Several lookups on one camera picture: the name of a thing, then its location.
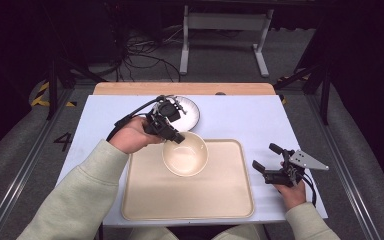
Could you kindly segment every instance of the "white plate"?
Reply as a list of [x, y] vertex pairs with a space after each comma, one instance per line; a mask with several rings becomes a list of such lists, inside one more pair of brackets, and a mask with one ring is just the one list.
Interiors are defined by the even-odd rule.
[[177, 101], [186, 111], [186, 115], [183, 111], [180, 111], [180, 119], [171, 122], [171, 125], [179, 132], [190, 131], [199, 121], [199, 109], [198, 106], [192, 102], [189, 98], [177, 96]]

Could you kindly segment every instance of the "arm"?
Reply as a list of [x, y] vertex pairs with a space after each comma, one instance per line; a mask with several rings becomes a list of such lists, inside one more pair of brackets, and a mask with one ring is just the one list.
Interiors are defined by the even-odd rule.
[[288, 210], [286, 220], [292, 227], [295, 239], [339, 239], [320, 217], [313, 204], [307, 203], [303, 181], [291, 188], [274, 186], [283, 196]]
[[134, 118], [114, 137], [101, 140], [49, 194], [19, 239], [93, 239], [118, 191], [130, 153], [161, 139], [145, 134]]

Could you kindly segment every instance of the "white table surface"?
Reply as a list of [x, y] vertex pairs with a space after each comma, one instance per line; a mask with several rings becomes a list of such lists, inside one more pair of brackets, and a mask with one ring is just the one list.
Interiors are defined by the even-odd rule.
[[[236, 139], [243, 147], [254, 198], [254, 213], [243, 219], [197, 219], [129, 221], [121, 214], [121, 203], [126, 184], [127, 167], [120, 178], [120, 189], [104, 225], [118, 227], [175, 226], [203, 224], [270, 223], [285, 220], [285, 207], [277, 190], [265, 184], [263, 176], [252, 168], [257, 160], [268, 170], [278, 170], [282, 156], [268, 147], [275, 143], [288, 150], [300, 149], [282, 103], [276, 95], [265, 96], [204, 96], [183, 95], [198, 106], [200, 120], [192, 132], [204, 139]], [[76, 165], [80, 164], [101, 139], [106, 139], [114, 123], [156, 96], [91, 95], [88, 97], [73, 142], [65, 160], [58, 183]], [[147, 113], [150, 107], [141, 112]], [[312, 191], [307, 186], [307, 200]], [[316, 208], [323, 218], [327, 213], [319, 196]]]

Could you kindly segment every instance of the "wooden table edge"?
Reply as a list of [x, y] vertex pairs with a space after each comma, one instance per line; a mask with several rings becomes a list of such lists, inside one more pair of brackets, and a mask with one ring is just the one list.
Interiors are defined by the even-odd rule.
[[276, 95], [269, 83], [103, 82], [93, 95]]

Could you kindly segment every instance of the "human hand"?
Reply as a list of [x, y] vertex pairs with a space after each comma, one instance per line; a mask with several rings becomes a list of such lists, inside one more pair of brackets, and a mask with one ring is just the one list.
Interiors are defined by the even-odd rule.
[[144, 127], [147, 125], [146, 118], [134, 117], [109, 140], [109, 143], [120, 151], [130, 154], [139, 151], [148, 144], [163, 142], [162, 138], [145, 133]]
[[273, 186], [282, 194], [286, 209], [290, 209], [307, 202], [305, 195], [304, 181], [300, 181], [297, 186], [287, 187], [285, 185], [273, 184]]

